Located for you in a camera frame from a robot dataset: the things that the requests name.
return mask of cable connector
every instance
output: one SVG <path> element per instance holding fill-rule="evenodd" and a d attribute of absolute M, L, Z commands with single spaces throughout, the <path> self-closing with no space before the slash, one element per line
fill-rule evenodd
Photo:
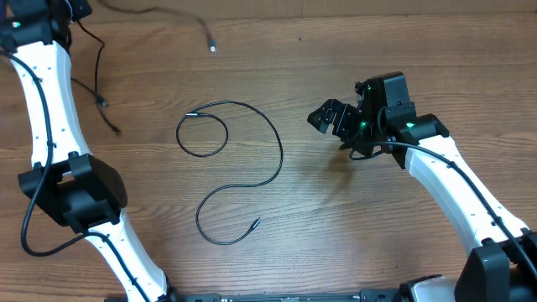
<path fill-rule="evenodd" d="M 97 95 L 97 103 L 99 103 L 101 107 L 108 107 L 107 100 L 105 100 L 104 97 L 102 97 L 101 95 Z"/>
<path fill-rule="evenodd" d="M 252 225 L 250 226 L 250 230 L 252 231 L 255 230 L 255 228 L 258 227 L 260 223 L 261 223 L 261 217 L 259 217 L 252 223 Z"/>
<path fill-rule="evenodd" d="M 185 114 L 187 117 L 209 117 L 209 113 L 203 113 L 203 112 L 188 112 Z"/>
<path fill-rule="evenodd" d="M 209 40 L 209 50 L 212 54 L 216 53 L 216 40 Z"/>

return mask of black bracket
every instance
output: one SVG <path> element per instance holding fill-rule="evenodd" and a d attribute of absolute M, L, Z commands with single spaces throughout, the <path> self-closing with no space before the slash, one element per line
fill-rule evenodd
<path fill-rule="evenodd" d="M 373 153 L 373 141 L 393 141 L 418 145 L 424 138 L 436 135 L 449 136 L 449 131 L 432 114 L 416 116 L 410 101 L 406 80 L 401 72 L 375 76 L 365 82 L 357 82 L 355 90 L 361 99 L 357 107 L 328 100 L 308 116 L 308 123 L 326 133 L 332 123 L 332 134 L 339 137 L 340 149 L 352 148 L 368 157 Z M 404 169 L 406 148 L 383 147 L 392 154 Z"/>
<path fill-rule="evenodd" d="M 27 197 L 34 195 L 42 174 L 39 164 L 18 176 Z M 105 222 L 118 223 L 121 209 L 127 206 L 127 191 L 114 168 L 90 154 L 75 155 L 50 166 L 37 205 L 56 223 L 78 233 Z"/>
<path fill-rule="evenodd" d="M 9 1 L 13 17 L 0 18 L 0 46 L 14 54 L 19 46 L 56 41 L 69 52 L 69 24 L 92 12 L 87 0 Z"/>
<path fill-rule="evenodd" d="M 523 229 L 521 246 L 536 263 L 537 234 Z M 455 287 L 457 302 L 535 302 L 537 284 L 526 263 L 519 258 L 511 241 L 494 242 L 488 238 L 470 253 Z M 509 263 L 518 264 L 510 268 Z"/>

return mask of wood grain surface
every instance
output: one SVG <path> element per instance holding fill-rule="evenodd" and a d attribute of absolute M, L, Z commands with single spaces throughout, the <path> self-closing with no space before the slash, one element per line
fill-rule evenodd
<path fill-rule="evenodd" d="M 183 293 L 275 294 L 396 287 L 427 274 L 456 277 L 466 261 L 459 239 L 421 185 L 384 155 L 351 162 L 339 141 L 306 122 L 328 98 L 355 103 L 354 81 L 401 70 L 418 113 L 434 113 L 493 194 L 537 228 L 537 14 L 235 20 L 213 24 L 211 55 L 194 24 L 88 25 L 107 41 L 102 94 L 118 137 L 75 86 L 92 152 L 115 167 L 128 189 L 132 224 L 153 260 Z M 92 83 L 98 44 L 73 28 L 73 73 Z M 0 65 L 0 300 L 102 301 L 123 292 L 86 242 L 49 258 L 22 251 L 28 199 L 17 174 L 30 168 L 31 134 L 17 77 Z M 284 167 L 271 184 L 224 190 L 201 213 L 207 193 L 266 180 L 278 146 L 269 125 L 247 109 L 213 107 L 230 141 L 198 159 L 175 142 L 191 108 L 231 99 L 264 112 L 284 143 Z M 181 130 L 195 151 L 217 148 L 214 121 Z M 45 250 L 71 238 L 41 210 L 29 241 Z"/>
<path fill-rule="evenodd" d="M 537 0 L 102 0 L 120 8 L 144 9 L 158 5 L 195 13 L 208 19 L 303 18 L 430 13 L 532 13 Z M 165 13 L 129 15 L 90 0 L 94 13 L 88 21 L 176 20 Z"/>

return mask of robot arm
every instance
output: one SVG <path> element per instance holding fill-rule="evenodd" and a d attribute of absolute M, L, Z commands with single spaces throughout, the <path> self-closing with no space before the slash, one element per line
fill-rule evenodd
<path fill-rule="evenodd" d="M 392 154 L 431 193 L 468 256 L 457 282 L 435 276 L 402 284 L 402 292 L 414 302 L 536 300 L 537 234 L 487 190 L 438 118 L 417 117 L 404 75 L 357 82 L 356 92 L 361 96 L 357 107 L 328 100 L 308 122 L 322 133 L 332 123 L 332 134 L 342 140 L 340 149 L 352 150 L 351 159 L 357 159 L 354 152 L 363 155 L 359 159 L 376 156 L 375 146 Z M 510 270 L 509 262 L 518 267 Z M 446 296 L 446 291 L 454 294 Z M 515 299 L 514 293 L 522 294 Z"/>
<path fill-rule="evenodd" d="M 419 146 L 443 154 L 463 169 L 485 196 L 489 205 L 502 217 L 504 225 L 515 237 L 521 237 L 522 230 L 528 229 L 528 226 L 494 198 L 472 172 L 462 159 L 455 141 L 451 137 L 444 138 L 437 135 L 425 138 L 420 140 Z M 461 239 L 467 256 L 474 248 L 482 246 L 483 240 L 487 238 L 491 238 L 495 242 L 508 240 L 492 217 L 487 214 L 466 181 L 454 169 L 428 154 L 411 148 L 407 150 L 404 167 L 429 191 L 446 214 Z"/>
<path fill-rule="evenodd" d="M 2 48 L 29 66 L 40 79 L 49 109 L 55 147 L 50 173 L 46 175 L 47 185 L 37 205 L 75 233 L 97 233 L 108 238 L 119 257 L 102 238 L 85 237 L 117 275 L 128 301 L 173 300 L 173 287 L 143 249 L 130 224 L 121 177 L 91 155 L 78 122 L 70 86 L 71 62 L 66 42 L 70 34 L 65 22 L 75 21 L 72 8 L 83 8 L 82 4 L 76 0 L 52 1 L 50 5 L 43 0 L 13 2 L 15 17 L 3 22 L 0 28 Z M 21 188 L 31 198 L 44 177 L 42 167 L 48 153 L 44 109 L 32 75 L 15 61 L 13 66 L 23 86 L 32 128 L 34 169 L 19 176 Z M 73 180 L 60 183 L 68 174 L 73 175 Z"/>

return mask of black cable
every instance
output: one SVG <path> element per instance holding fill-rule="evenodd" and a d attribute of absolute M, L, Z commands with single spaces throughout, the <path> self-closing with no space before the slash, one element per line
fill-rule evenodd
<path fill-rule="evenodd" d="M 534 281 L 537 283 L 537 268 L 535 268 L 534 264 L 531 262 L 531 259 L 529 259 L 528 254 L 526 251 L 520 246 L 517 239 L 511 234 L 511 232 L 508 230 L 508 228 L 503 224 L 502 218 L 500 218 L 495 212 L 494 209 L 488 204 L 488 201 L 485 199 L 485 197 L 481 194 L 477 186 L 473 183 L 473 181 L 470 179 L 470 177 L 461 169 L 459 166 L 453 162 L 447 159 L 446 157 L 431 151 L 427 148 L 423 148 L 420 146 L 414 146 L 410 143 L 400 143 L 400 142 L 366 142 L 366 143 L 360 143 L 360 146 L 362 147 L 375 147 L 375 146 L 382 146 L 382 145 L 388 145 L 388 146 L 399 146 L 404 148 L 413 148 L 416 150 L 419 150 L 425 154 L 428 154 L 434 158 L 437 158 L 444 163 L 448 164 L 451 168 L 453 168 L 467 183 L 470 185 L 470 188 L 473 190 L 473 192 L 476 194 L 477 198 L 481 201 L 483 207 L 485 207 L 485 210 L 487 210 L 488 214 L 493 218 L 494 222 L 498 225 L 498 227 L 502 230 L 503 234 L 509 239 L 509 241 L 514 245 L 516 251 L 520 254 L 522 259 L 527 265 L 527 269 L 529 270 L 529 273 L 534 278 Z"/>
<path fill-rule="evenodd" d="M 205 108 L 208 108 L 208 107 L 213 107 L 213 106 L 217 106 L 217 105 L 222 105 L 222 104 L 235 104 L 235 105 L 240 105 L 240 106 L 244 106 L 246 108 L 249 108 L 251 110 L 253 110 L 254 112 L 256 112 L 258 115 L 260 115 L 261 117 L 263 117 L 267 122 L 268 124 L 270 125 L 270 127 L 273 129 L 274 131 L 274 134 L 276 134 L 276 139 L 278 140 L 278 145 L 279 145 L 279 156 L 280 156 L 280 159 L 279 159 L 279 167 L 278 169 L 276 170 L 276 172 L 274 173 L 274 175 L 272 175 L 272 177 L 270 177 L 268 180 L 265 180 L 263 182 L 260 182 L 258 184 L 255 184 L 255 185 L 223 185 L 221 186 L 220 188 L 217 188 L 215 190 L 213 190 L 211 193 L 209 193 L 209 195 L 207 195 L 203 201 L 200 203 L 200 205 L 198 206 L 198 209 L 196 211 L 196 226 L 198 227 L 198 231 L 200 232 L 200 234 L 210 243 L 214 243 L 214 244 L 217 244 L 217 245 L 232 245 L 232 244 L 235 244 L 237 242 L 240 242 L 242 239 L 246 238 L 246 236 L 248 236 L 253 230 L 255 230 L 256 227 L 259 226 L 259 223 L 261 223 L 261 217 L 259 217 L 258 219 L 256 219 L 252 225 L 250 226 L 250 228 L 244 233 L 244 235 L 240 236 L 238 239 L 235 239 L 231 242 L 218 242 L 216 240 L 213 240 L 213 239 L 210 239 L 204 232 L 203 230 L 201 230 L 201 226 L 200 226 L 200 210 L 201 208 L 203 207 L 203 205 L 205 205 L 206 201 L 211 197 L 213 196 L 214 194 L 216 194 L 218 191 L 221 191 L 221 190 L 224 190 L 224 189 L 230 189 L 230 188 L 256 188 L 256 187 L 259 187 L 259 186 L 262 186 L 262 185 L 266 185 L 268 184 L 269 182 L 273 181 L 276 176 L 278 176 L 279 174 L 279 171 L 282 169 L 282 165 L 284 164 L 284 147 L 282 146 L 282 142 L 281 140 L 279 139 L 279 135 L 278 135 L 278 131 L 276 131 L 276 127 L 272 124 L 272 122 L 270 122 L 269 118 L 264 115 L 262 112 L 260 112 L 258 109 L 248 105 L 248 104 L 245 104 L 245 103 L 242 103 L 242 102 L 236 102 L 236 101 L 219 101 L 219 102 L 212 102 L 212 103 L 209 103 L 209 104 L 206 104 L 206 105 L 202 105 L 202 106 L 199 106 L 197 108 L 194 108 L 192 110 L 190 110 L 187 114 L 185 114 L 183 116 L 183 118 L 181 118 L 181 120 L 179 121 L 179 123 L 177 124 L 177 129 L 175 130 L 175 137 L 177 138 L 177 143 L 179 144 L 179 146 L 185 151 L 187 152 L 188 154 L 190 155 L 194 155 L 194 156 L 197 156 L 197 157 L 209 157 L 209 156 L 212 156 L 214 154 L 217 154 L 218 152 L 220 152 L 220 150 L 222 150 L 225 146 L 226 146 L 226 143 L 227 143 L 227 139 L 228 139 L 228 133 L 227 133 L 227 127 L 226 127 L 226 124 L 217 116 L 214 116 L 212 114 L 209 114 L 209 113 L 203 113 L 203 112 L 198 112 L 200 111 L 201 109 L 205 109 Z M 226 130 L 226 140 L 224 141 L 224 143 L 222 144 L 222 146 L 215 152 L 212 152 L 212 153 L 209 153 L 209 154 L 195 154 L 191 151 L 189 151 L 188 149 L 185 148 L 185 146 L 183 146 L 183 144 L 181 143 L 180 141 L 180 138 L 179 138 L 179 129 L 181 127 L 181 125 L 183 124 L 183 122 L 186 120 L 186 118 L 188 117 L 212 117 L 214 119 L 216 119 L 218 122 L 220 122 L 223 126 L 224 126 L 224 129 Z"/>
<path fill-rule="evenodd" d="M 106 44 L 104 43 L 104 41 L 102 41 L 101 39 L 99 39 L 99 37 L 97 37 L 96 35 L 92 34 L 89 30 L 87 30 L 84 25 L 82 25 L 81 21 L 76 21 L 78 23 L 78 26 L 80 26 L 80 28 L 88 35 L 90 35 L 93 39 L 97 40 L 99 43 L 101 43 L 101 48 L 99 48 L 99 51 L 97 52 L 97 58 L 96 58 L 96 61 L 95 61 L 95 76 L 94 76 L 94 81 L 95 81 L 95 89 L 94 89 L 94 94 L 95 94 L 95 104 L 97 106 L 97 110 L 99 111 L 99 114 L 101 115 L 102 117 L 102 120 L 108 125 L 108 127 L 110 127 L 110 129 L 116 134 L 116 135 L 121 135 L 121 130 L 114 126 L 114 124 L 112 124 L 107 116 L 104 114 L 104 112 L 102 111 L 102 108 L 101 106 L 99 105 L 99 98 L 97 97 L 98 96 L 98 84 L 97 84 L 97 79 L 98 79 L 98 71 L 99 71 L 99 60 L 101 59 L 101 52 L 102 50 L 104 49 L 104 47 L 106 46 Z"/>
<path fill-rule="evenodd" d="M 209 50 L 212 53 L 216 53 L 216 40 L 214 39 L 214 36 L 213 36 L 213 34 L 211 32 L 211 29 L 209 29 L 209 26 L 207 25 L 205 20 L 203 18 L 201 18 L 200 16 L 198 16 L 198 15 L 195 15 L 193 13 L 189 13 L 189 12 L 186 12 L 186 11 L 181 11 L 181 10 L 178 10 L 178 9 L 162 8 L 162 7 L 159 7 L 159 6 L 140 9 L 140 10 L 134 10 L 134 9 L 128 9 L 128 8 L 115 7 L 115 6 L 111 5 L 110 3 L 108 3 L 108 1 L 105 1 L 105 0 L 98 0 L 98 2 L 103 7 L 108 8 L 108 9 L 110 9 L 110 10 L 112 10 L 114 12 L 118 12 L 118 13 L 130 13 L 130 14 L 167 13 L 167 14 L 170 14 L 170 15 L 175 15 L 177 17 L 191 18 L 194 21 L 196 21 L 197 23 L 199 23 L 200 26 L 203 28 L 203 32 L 204 32 L 204 34 L 206 36 L 207 44 L 209 45 Z"/>
<path fill-rule="evenodd" d="M 373 154 L 371 154 L 369 156 L 362 156 L 362 157 L 359 157 L 359 158 L 355 158 L 355 157 L 353 157 L 355 151 L 356 151 L 355 149 L 351 150 L 351 152 L 349 153 L 349 159 L 352 159 L 352 160 L 373 159 L 373 158 L 376 158 L 377 156 L 379 156 L 380 154 L 384 153 L 383 150 L 380 150 L 380 151 L 377 151 L 377 152 L 375 152 L 375 153 L 373 153 Z"/>
<path fill-rule="evenodd" d="M 96 96 L 97 98 L 97 103 L 102 106 L 102 107 L 108 107 L 108 102 L 107 100 L 102 97 L 101 95 L 98 95 L 96 94 L 90 87 L 88 87 L 86 84 L 82 83 L 80 80 L 74 78 L 74 77 L 71 77 L 70 78 L 71 81 L 74 81 L 76 84 L 80 85 L 82 88 L 86 89 L 88 92 L 90 92 L 93 96 Z"/>
<path fill-rule="evenodd" d="M 13 68 L 13 66 L 11 66 L 10 64 L 8 64 L 8 62 L 4 61 L 4 60 L 0 60 L 0 62 L 2 62 L 3 65 L 5 65 L 6 67 L 8 67 L 11 71 L 13 72 L 17 72 L 15 70 L 15 68 Z M 82 83 L 82 81 L 74 78 L 74 77 L 71 77 L 70 78 L 71 81 L 74 81 L 76 84 L 80 85 L 82 88 L 86 89 L 88 92 L 90 92 L 93 96 L 96 95 L 96 93 L 90 88 L 88 87 L 86 84 Z M 96 95 L 97 97 L 97 102 L 99 103 L 100 106 L 102 107 L 108 107 L 108 102 L 107 100 L 101 96 L 101 95 Z"/>
<path fill-rule="evenodd" d="M 34 195 L 32 196 L 32 199 L 30 200 L 30 203 L 28 204 L 28 209 L 26 210 L 26 214 L 24 215 L 23 225 L 22 225 L 22 228 L 21 228 L 20 242 L 21 242 L 21 245 L 23 246 L 23 250 L 27 254 L 29 254 L 31 256 L 46 257 L 46 256 L 53 255 L 53 254 L 65 249 L 67 247 L 70 247 L 71 245 L 75 244 L 76 242 L 79 242 L 83 238 L 86 238 L 86 237 L 89 237 L 89 236 L 100 237 L 110 247 L 110 249 L 112 250 L 112 252 L 116 256 L 117 261 L 119 262 L 119 264 L 121 265 L 121 267 L 125 271 L 125 274 L 128 276 L 128 278 L 131 281 L 131 283 L 140 292 L 140 294 L 142 295 L 143 299 L 146 302 L 150 302 L 148 296 L 144 293 L 144 291 L 142 290 L 142 288 L 140 287 L 140 285 L 138 284 L 138 282 L 136 281 L 134 276 L 128 270 L 127 265 L 123 261 L 121 255 L 119 254 L 117 249 L 113 246 L 112 242 L 105 235 L 102 235 L 102 234 L 96 233 L 96 232 L 86 232 L 86 233 L 83 233 L 82 235 L 79 235 L 79 236 L 69 240 L 68 242 L 65 242 L 65 243 L 61 244 L 60 246 L 58 246 L 58 247 L 56 247 L 56 248 L 54 248 L 54 249 L 52 249 L 50 251 L 47 251 L 47 252 L 35 252 L 28 245 L 27 235 L 28 235 L 28 228 L 29 228 L 30 218 L 32 216 L 32 212 L 34 211 L 35 205 L 37 204 L 37 200 L 40 198 L 40 196 L 41 196 L 41 194 L 43 192 L 44 182 L 48 178 L 48 175 L 49 175 L 49 172 L 50 172 L 50 166 L 52 165 L 52 158 L 53 158 L 53 152 L 54 152 L 55 144 L 54 144 L 54 142 L 52 140 L 52 127 L 50 125 L 49 107 L 47 105 L 47 101 L 46 101 L 46 98 L 44 96 L 44 91 L 43 91 L 43 87 L 41 86 L 40 78 L 38 78 L 38 76 L 35 75 L 34 71 L 28 65 L 26 65 L 26 63 L 22 62 L 21 59 L 17 58 L 16 56 L 11 55 L 8 52 L 5 52 L 3 50 L 0 51 L 0 55 L 3 55 L 5 57 L 9 58 L 10 60 L 13 60 L 13 61 L 17 62 L 32 77 L 32 80 L 34 81 L 35 86 L 37 87 L 37 91 L 38 91 L 39 97 L 41 99 L 41 105 L 43 107 L 43 114 L 44 114 L 44 127 L 45 127 L 46 134 L 47 134 L 47 159 L 46 159 L 46 162 L 44 164 L 43 174 L 41 175 L 41 179 L 39 180 L 39 183 L 38 183 L 38 186 L 37 186 L 37 188 L 36 188 L 36 190 L 34 192 Z"/>

